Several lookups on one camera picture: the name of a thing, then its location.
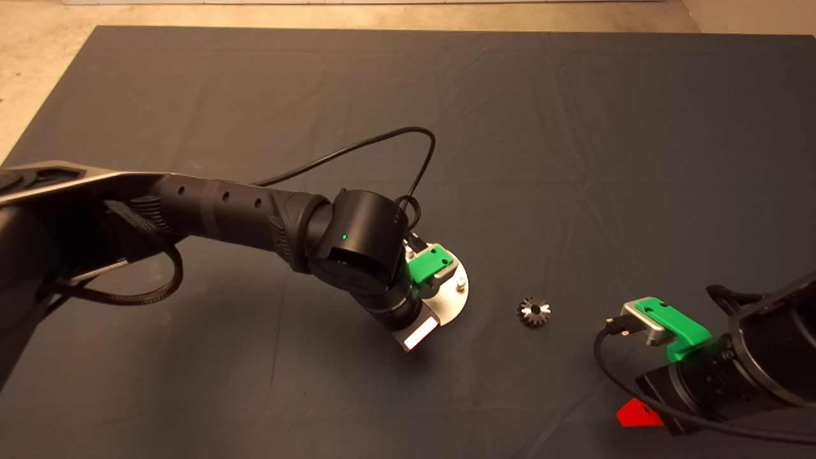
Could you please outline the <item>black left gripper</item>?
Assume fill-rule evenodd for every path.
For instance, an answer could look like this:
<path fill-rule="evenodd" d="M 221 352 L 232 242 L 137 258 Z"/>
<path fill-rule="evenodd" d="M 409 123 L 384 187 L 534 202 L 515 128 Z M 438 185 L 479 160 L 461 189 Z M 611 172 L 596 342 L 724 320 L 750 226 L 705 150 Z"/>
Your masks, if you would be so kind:
<path fill-rule="evenodd" d="M 412 284 L 397 284 L 381 295 L 365 296 L 365 311 L 388 329 L 405 352 L 413 351 L 441 326 Z"/>

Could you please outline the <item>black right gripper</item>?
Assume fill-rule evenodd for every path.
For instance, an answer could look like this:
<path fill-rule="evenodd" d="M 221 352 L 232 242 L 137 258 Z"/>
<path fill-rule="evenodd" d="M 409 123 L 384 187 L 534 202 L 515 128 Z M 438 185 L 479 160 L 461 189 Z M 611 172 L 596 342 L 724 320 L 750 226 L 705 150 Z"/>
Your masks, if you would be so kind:
<path fill-rule="evenodd" d="M 726 422 L 753 414 L 753 384 L 738 360 L 736 336 L 726 333 L 682 360 L 646 371 L 636 386 L 671 409 Z M 641 399 L 630 398 L 616 418 L 626 428 L 664 426 L 660 415 Z"/>

